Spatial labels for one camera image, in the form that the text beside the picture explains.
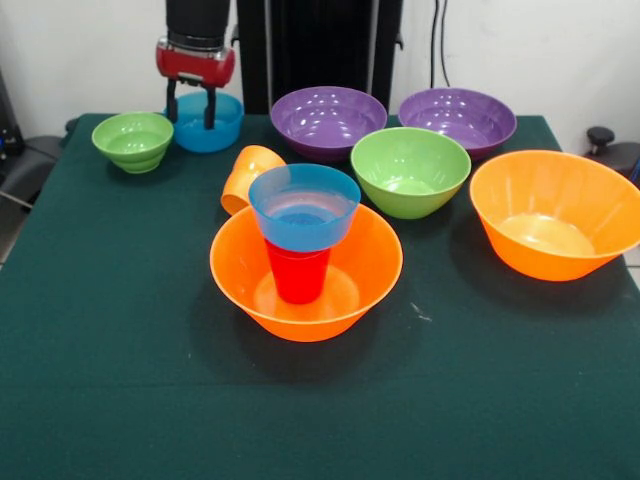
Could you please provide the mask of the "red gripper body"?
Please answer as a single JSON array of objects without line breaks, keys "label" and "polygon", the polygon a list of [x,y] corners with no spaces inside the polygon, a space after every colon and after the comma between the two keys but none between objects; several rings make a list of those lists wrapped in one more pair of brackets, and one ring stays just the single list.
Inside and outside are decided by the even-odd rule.
[{"label": "red gripper body", "polygon": [[161,37],[156,45],[159,73],[171,80],[203,88],[224,88],[231,80],[236,58],[233,49],[188,50]]}]

